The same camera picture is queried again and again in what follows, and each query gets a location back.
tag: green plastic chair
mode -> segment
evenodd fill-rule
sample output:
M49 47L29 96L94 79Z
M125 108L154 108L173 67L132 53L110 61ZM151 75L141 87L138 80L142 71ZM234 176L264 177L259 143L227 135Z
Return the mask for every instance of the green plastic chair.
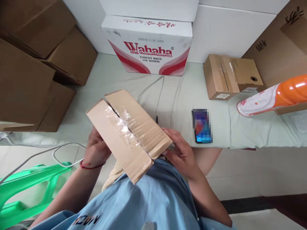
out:
M66 166L71 165L70 162L64 162L63 164ZM0 230L7 229L44 211L53 200L52 196L59 176L70 170L71 167L64 168L60 165L37 165L8 177L0 185ZM44 181L48 181L48 185L39 204L30 208L27 208L20 201L5 204L9 198L17 193Z

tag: light blue shirt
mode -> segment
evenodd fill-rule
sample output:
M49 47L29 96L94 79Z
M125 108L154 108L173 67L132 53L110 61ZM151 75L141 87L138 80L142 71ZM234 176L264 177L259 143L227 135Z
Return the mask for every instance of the light blue shirt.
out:
M79 213L59 212L35 226L33 230L142 228L235 229L212 219L198 219L185 179L172 165L157 159L135 185L124 174L112 186L92 199Z

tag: orange spray can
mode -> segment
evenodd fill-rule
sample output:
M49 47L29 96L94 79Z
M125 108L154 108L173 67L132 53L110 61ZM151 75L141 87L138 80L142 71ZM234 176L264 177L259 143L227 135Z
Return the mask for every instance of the orange spray can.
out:
M245 117L307 102L307 74L290 78L237 104Z

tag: red string bracelet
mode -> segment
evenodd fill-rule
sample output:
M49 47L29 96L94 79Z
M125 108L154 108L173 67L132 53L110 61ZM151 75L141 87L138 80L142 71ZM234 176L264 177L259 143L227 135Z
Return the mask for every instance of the red string bracelet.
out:
M93 168L87 168L85 166L88 166L88 165L91 165L91 164L82 164L83 160L80 162L80 167L83 168L83 169L95 169L95 168L99 168L101 166L103 166L106 162L102 163L101 165L98 165L96 167L93 167Z

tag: hand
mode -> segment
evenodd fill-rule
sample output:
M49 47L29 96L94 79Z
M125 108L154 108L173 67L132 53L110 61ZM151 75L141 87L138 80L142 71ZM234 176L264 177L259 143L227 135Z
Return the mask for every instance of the hand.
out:
M165 156L174 165L179 173L188 180L195 179L201 172L196 164L190 145L183 139L180 132L173 129L162 128L176 145L175 151L166 150Z
M111 151L103 141L97 129L93 127L89 135L89 142L86 147L85 157L82 164L90 164L89 168L96 167L107 161Z

